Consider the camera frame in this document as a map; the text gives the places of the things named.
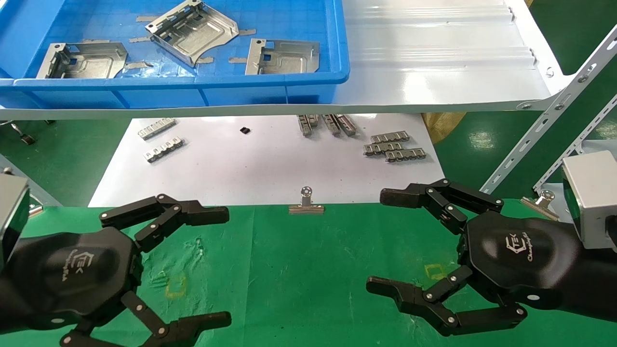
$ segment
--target logo on robotic hand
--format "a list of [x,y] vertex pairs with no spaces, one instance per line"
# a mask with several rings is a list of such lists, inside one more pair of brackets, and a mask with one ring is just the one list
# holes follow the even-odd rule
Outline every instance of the logo on robotic hand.
[[68,280],[68,273],[71,269],[76,269],[75,274],[83,274],[83,269],[92,265],[92,259],[94,258],[94,254],[88,252],[75,254],[77,252],[79,252],[79,250],[73,249],[71,253],[68,254],[67,259],[64,261],[64,266],[62,267],[63,282]]
[[529,254],[527,255],[527,260],[530,262],[534,260],[533,245],[531,244],[531,239],[527,233],[523,233],[522,238],[517,237],[516,234],[506,236],[505,246],[516,254],[528,249]]

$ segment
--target blue plastic tray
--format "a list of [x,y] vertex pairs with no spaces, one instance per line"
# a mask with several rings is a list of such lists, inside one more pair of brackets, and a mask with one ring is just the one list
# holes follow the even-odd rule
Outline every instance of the blue plastic tray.
[[[160,108],[243,104],[329,103],[349,77],[341,0],[209,0],[238,23],[238,36],[203,56],[195,68],[150,41],[140,15],[156,16],[181,0],[7,0],[0,8],[0,105],[11,108]],[[245,76],[251,38],[320,42],[316,73]],[[110,79],[34,79],[51,43],[110,40],[124,44],[127,62],[153,67]]]

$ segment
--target white table surface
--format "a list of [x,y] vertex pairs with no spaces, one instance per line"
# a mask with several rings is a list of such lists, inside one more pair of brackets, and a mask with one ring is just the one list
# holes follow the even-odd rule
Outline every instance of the white table surface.
[[[147,141],[137,132],[158,119],[134,119],[122,138],[90,207],[120,206],[165,193],[203,205],[297,204],[300,189],[313,188],[313,202],[375,203],[382,188],[405,188],[444,177],[419,114],[352,114],[358,134],[334,137],[320,119],[310,138],[294,115],[178,119]],[[248,135],[241,133],[248,127]],[[406,148],[422,147],[422,161],[387,163],[365,157],[362,145],[380,133],[406,130]],[[179,136],[185,147],[148,163],[143,154]]]

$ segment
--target metal clip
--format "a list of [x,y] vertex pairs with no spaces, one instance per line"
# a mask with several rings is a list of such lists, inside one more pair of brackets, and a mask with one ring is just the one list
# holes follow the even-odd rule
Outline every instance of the metal clip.
[[310,200],[313,195],[313,190],[309,186],[302,187],[300,190],[302,195],[302,202],[300,205],[291,205],[289,207],[289,214],[323,214],[325,210],[321,205],[313,205]]
[[536,212],[546,216],[547,218],[550,218],[554,221],[559,221],[559,216],[549,209],[549,204],[551,201],[553,201],[553,199],[555,199],[555,194],[553,194],[552,191],[543,190],[540,192],[539,198],[533,200],[523,197],[521,199],[521,203],[523,203],[523,205],[527,207],[530,207]]

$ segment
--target stamped metal piece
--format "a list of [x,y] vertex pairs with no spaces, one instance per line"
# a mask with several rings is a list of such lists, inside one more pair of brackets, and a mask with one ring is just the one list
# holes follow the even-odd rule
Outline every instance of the stamped metal piece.
[[338,121],[340,128],[347,136],[355,135],[357,129],[346,114],[337,114],[336,120]]
[[409,139],[410,139],[409,134],[406,131],[371,136],[372,143],[409,141]]
[[332,133],[332,135],[337,136],[341,133],[341,128],[339,127],[338,122],[336,122],[336,117],[333,114],[323,114],[323,121],[326,123],[328,130]]
[[179,137],[174,137],[165,142],[162,146],[156,147],[152,151],[144,153],[144,158],[146,158],[148,162],[152,163],[182,146],[184,146],[184,140]]
[[[274,43],[274,48],[266,47]],[[249,47],[245,75],[310,73],[319,69],[319,42],[254,38]]]
[[201,0],[186,0],[146,25],[150,39],[190,66],[238,35],[238,24]]
[[309,118],[305,114],[298,115],[298,125],[300,125],[300,130],[302,130],[302,134],[304,136],[310,136],[312,133],[312,129],[310,126]]
[[421,148],[399,149],[396,151],[386,152],[387,162],[412,161],[415,159],[424,158],[426,158],[426,153],[424,152],[424,149]]
[[154,124],[150,124],[147,127],[137,132],[137,135],[144,140],[147,140],[155,135],[158,135],[165,130],[176,125],[176,120],[173,118],[163,118],[156,121]]
[[403,144],[400,142],[389,143],[372,143],[364,145],[365,156],[375,156],[378,154],[384,154],[388,151],[396,151],[403,149]]
[[321,205],[313,205],[310,199],[313,195],[311,187],[302,187],[300,194],[302,195],[300,205],[291,205],[289,207],[289,214],[323,214],[325,208]]
[[52,43],[37,78],[114,78],[127,57],[120,42]]
[[521,199],[521,203],[523,205],[530,207],[531,209],[539,212],[544,215],[546,218],[549,218],[554,221],[559,221],[559,216],[549,209],[549,204],[551,201],[555,199],[555,194],[553,194],[550,190],[543,190],[540,192],[540,196],[533,200],[523,197]]

